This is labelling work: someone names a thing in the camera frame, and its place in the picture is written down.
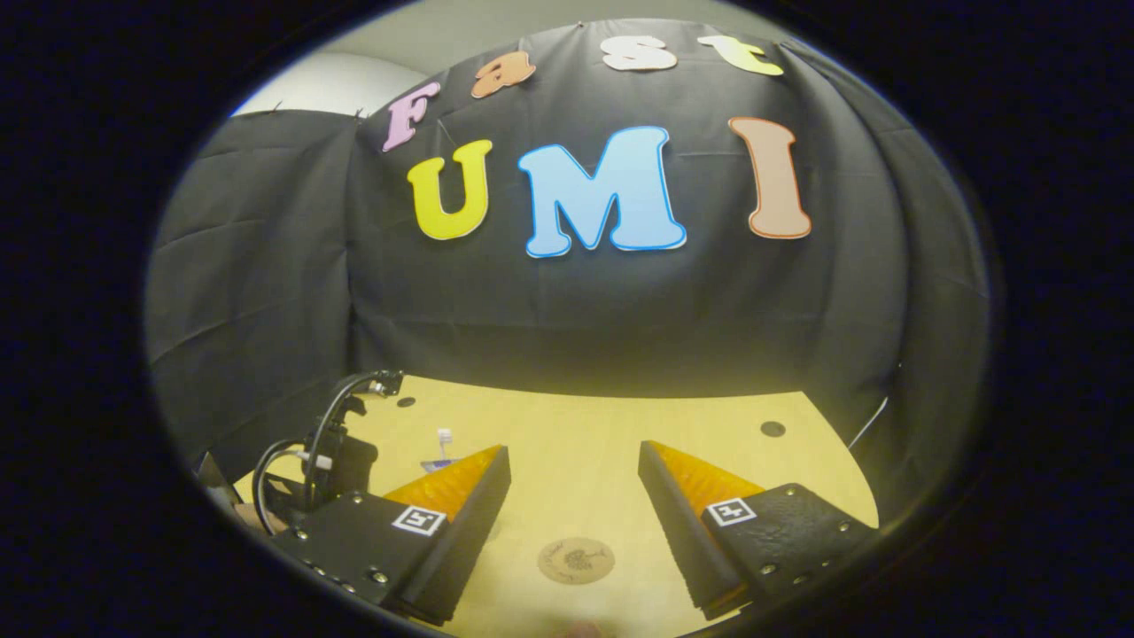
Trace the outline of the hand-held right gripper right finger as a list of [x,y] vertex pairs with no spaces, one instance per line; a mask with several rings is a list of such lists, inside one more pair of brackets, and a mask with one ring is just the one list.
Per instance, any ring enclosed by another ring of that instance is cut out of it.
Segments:
[[762,488],[660,441],[641,442],[637,475],[706,620],[812,589],[875,536],[798,482]]

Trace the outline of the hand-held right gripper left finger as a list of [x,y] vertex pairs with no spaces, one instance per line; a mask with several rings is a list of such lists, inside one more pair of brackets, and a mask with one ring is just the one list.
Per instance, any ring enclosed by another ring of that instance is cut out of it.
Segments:
[[333,497],[271,542],[365,604],[445,626],[510,485],[508,448],[488,446],[386,495]]

